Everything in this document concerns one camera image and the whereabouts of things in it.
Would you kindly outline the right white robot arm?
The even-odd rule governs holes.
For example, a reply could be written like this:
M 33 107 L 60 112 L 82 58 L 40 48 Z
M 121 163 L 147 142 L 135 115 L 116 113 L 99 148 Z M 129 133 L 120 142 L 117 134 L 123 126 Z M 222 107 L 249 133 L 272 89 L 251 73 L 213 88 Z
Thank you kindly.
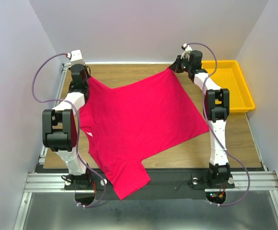
M 203 115 L 209 127 L 211 146 L 206 181 L 208 185 L 217 187 L 228 181 L 231 174 L 225 138 L 230 113 L 230 92 L 217 85 L 202 68 L 202 57 L 202 52 L 186 47 L 169 69 L 175 73 L 186 72 L 189 79 L 202 91 Z

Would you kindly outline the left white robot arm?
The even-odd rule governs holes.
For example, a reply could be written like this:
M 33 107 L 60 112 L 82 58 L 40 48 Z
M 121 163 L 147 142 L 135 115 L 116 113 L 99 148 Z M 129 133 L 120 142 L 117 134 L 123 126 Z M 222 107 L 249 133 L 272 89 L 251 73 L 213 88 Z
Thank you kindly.
M 66 164 L 69 174 L 61 178 L 66 190 L 85 190 L 92 185 L 91 171 L 82 163 L 77 151 L 78 131 L 76 113 L 90 96 L 89 67 L 73 64 L 69 68 L 72 81 L 66 98 L 53 109 L 42 112 L 43 144 L 55 152 Z

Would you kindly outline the red t shirt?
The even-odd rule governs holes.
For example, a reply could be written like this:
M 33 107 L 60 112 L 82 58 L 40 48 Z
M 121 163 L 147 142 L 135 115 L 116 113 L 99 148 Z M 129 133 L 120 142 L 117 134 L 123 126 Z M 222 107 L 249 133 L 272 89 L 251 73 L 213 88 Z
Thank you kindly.
M 150 182 L 142 161 L 207 133 L 209 127 L 170 69 L 133 84 L 109 88 L 88 80 L 80 109 L 89 154 L 124 199 Z

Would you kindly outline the yellow plastic bin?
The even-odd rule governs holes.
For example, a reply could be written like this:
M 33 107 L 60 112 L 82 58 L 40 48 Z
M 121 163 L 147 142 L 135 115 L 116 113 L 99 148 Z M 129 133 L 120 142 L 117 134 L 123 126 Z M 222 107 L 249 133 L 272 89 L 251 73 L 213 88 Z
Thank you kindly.
M 230 112 L 246 113 L 255 109 L 250 90 L 236 60 L 219 60 L 211 79 L 230 91 Z

